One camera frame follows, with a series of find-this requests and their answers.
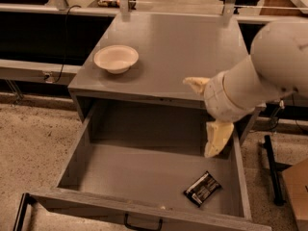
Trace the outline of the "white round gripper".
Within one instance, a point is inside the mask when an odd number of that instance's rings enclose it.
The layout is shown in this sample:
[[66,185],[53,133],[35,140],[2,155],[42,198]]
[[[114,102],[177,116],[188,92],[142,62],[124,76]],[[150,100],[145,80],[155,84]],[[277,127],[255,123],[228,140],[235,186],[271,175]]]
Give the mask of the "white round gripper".
[[208,113],[216,119],[206,123],[207,142],[204,156],[217,156],[228,143],[234,124],[252,113],[256,107],[253,95],[256,87],[256,72],[223,71],[209,79],[205,77],[187,77],[184,85],[204,96]]

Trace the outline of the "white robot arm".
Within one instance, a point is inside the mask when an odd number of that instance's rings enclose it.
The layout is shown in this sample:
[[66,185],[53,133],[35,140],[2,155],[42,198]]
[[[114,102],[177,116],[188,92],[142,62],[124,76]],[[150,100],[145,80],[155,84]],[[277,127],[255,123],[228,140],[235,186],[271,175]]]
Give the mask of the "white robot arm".
[[212,78],[187,77],[183,83],[204,98],[208,114],[204,156],[218,155],[234,123],[261,104],[296,92],[308,95],[308,20],[288,17],[264,26],[251,42],[250,54]]

